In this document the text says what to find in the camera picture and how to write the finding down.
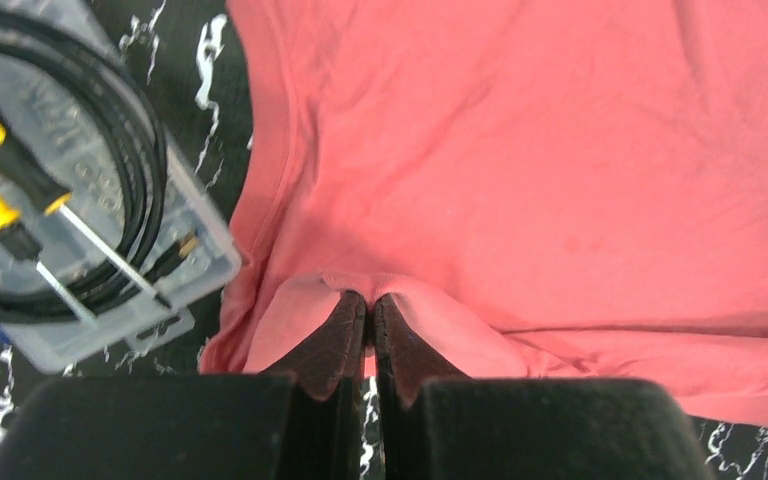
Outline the coral pink t-shirt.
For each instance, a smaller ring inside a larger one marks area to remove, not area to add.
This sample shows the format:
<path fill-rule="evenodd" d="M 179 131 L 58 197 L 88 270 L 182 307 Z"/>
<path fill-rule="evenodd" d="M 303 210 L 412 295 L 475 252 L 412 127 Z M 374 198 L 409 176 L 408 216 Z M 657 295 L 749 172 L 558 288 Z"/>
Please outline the coral pink t-shirt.
<path fill-rule="evenodd" d="M 768 1 L 232 1 L 253 150 L 205 373 L 345 291 L 473 377 L 768 427 Z"/>

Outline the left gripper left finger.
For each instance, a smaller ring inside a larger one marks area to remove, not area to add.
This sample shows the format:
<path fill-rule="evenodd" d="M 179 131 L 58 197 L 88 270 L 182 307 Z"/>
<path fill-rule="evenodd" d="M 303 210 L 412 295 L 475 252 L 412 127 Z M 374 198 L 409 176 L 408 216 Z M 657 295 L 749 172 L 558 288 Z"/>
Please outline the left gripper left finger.
<path fill-rule="evenodd" d="M 356 402 L 364 377 L 366 313 L 367 304 L 360 294 L 341 293 L 325 322 L 264 372 L 292 376 L 318 402 L 335 396 Z"/>

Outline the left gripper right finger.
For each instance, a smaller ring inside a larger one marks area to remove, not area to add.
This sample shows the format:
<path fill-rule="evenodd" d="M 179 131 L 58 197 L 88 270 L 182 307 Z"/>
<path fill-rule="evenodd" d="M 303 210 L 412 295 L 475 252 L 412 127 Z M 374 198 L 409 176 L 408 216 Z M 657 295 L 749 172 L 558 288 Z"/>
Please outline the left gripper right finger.
<path fill-rule="evenodd" d="M 384 408 L 410 408 L 430 380 L 467 375 L 408 325 L 407 310 L 386 294 L 373 309 L 376 378 Z"/>

